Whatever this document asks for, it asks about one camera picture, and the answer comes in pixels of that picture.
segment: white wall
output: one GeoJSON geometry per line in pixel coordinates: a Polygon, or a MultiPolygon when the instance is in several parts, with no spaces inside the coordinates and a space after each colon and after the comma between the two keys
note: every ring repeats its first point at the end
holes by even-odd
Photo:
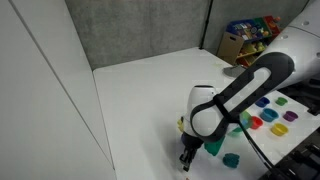
{"type": "Polygon", "coordinates": [[[111,164],[7,0],[0,1],[0,24],[0,179],[115,180],[111,164]]]}
{"type": "Polygon", "coordinates": [[[112,163],[92,71],[64,0],[10,0],[112,163]]]}

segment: white tabletop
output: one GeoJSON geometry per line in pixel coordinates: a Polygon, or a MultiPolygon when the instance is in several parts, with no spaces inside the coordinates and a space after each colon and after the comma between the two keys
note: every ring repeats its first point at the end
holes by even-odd
{"type": "MultiPolygon", "coordinates": [[[[248,180],[267,171],[243,134],[227,136],[216,157],[202,147],[190,171],[182,171],[179,156],[184,146],[177,120],[186,113],[190,90],[199,84],[223,90],[233,80],[222,74],[222,68],[228,66],[207,51],[192,48],[94,71],[118,180],[248,180]],[[237,169],[223,165],[226,153],[240,155],[237,169]]],[[[267,95],[268,106],[280,114],[293,110],[299,115],[291,124],[282,118],[275,121],[286,123],[290,132],[277,137],[270,132],[269,123],[249,130],[273,163],[320,126],[319,116],[307,113],[305,106],[288,97],[286,106],[276,105],[279,96],[286,97],[277,91],[267,95]]],[[[261,108],[253,105],[248,111],[258,115],[261,108]]]]}

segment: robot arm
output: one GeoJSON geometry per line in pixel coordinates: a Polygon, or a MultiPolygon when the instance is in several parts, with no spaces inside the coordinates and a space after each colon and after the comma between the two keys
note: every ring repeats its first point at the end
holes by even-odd
{"type": "Polygon", "coordinates": [[[256,62],[221,93],[210,86],[192,89],[182,136],[186,150],[180,157],[186,170],[192,160],[186,157],[194,157],[203,142],[216,142],[225,136],[234,125],[230,119],[238,117],[267,93],[319,73],[319,7],[320,1],[317,0],[303,11],[256,62]],[[188,156],[189,150],[194,154],[188,156]]]}

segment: gray wall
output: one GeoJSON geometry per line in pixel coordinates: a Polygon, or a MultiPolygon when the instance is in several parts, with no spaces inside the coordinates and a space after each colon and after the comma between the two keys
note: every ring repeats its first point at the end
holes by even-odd
{"type": "MultiPolygon", "coordinates": [[[[228,22],[280,16],[308,0],[215,0],[205,48],[215,54],[228,22]]],[[[66,0],[92,69],[199,45],[209,0],[66,0]]]]}

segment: wooden shelf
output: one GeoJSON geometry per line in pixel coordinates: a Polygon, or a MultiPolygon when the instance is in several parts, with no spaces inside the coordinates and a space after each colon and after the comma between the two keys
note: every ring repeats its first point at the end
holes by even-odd
{"type": "Polygon", "coordinates": [[[252,52],[252,53],[247,53],[247,54],[244,54],[244,55],[241,55],[241,56],[237,56],[237,59],[239,58],[243,58],[243,57],[247,57],[247,56],[251,56],[251,55],[254,55],[254,54],[258,54],[258,53],[261,53],[263,52],[264,50],[262,51],[256,51],[256,52],[252,52]]]}

